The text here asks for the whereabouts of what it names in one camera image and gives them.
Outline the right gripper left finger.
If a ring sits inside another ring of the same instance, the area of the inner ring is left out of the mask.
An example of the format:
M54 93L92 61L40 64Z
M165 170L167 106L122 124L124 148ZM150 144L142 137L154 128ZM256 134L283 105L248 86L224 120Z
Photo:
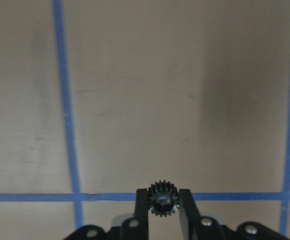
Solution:
M146 188L138 189L134 211L134 217L138 223L135 227L137 240L149 240L148 207L148 190Z

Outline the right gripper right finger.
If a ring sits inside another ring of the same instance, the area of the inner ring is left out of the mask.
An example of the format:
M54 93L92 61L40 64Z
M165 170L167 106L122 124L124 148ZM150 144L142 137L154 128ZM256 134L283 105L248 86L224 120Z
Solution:
M179 220L184 240L196 240L200 213L189 189L180 189Z

